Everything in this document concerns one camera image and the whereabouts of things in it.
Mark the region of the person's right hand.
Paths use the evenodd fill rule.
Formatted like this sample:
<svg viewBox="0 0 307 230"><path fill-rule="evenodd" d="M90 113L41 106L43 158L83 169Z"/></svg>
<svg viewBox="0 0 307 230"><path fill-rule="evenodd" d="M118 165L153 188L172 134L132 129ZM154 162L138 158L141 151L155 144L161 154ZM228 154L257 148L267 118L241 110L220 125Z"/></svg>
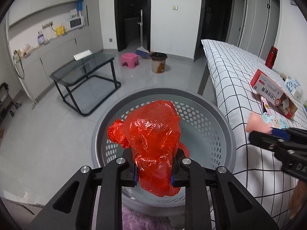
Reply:
<svg viewBox="0 0 307 230"><path fill-rule="evenodd" d="M292 220L298 214L298 212L304 205L306 201L306 194L307 194L306 182L299 180L298 184L294 189L294 192L291 196L289 203L290 220Z"/></svg>

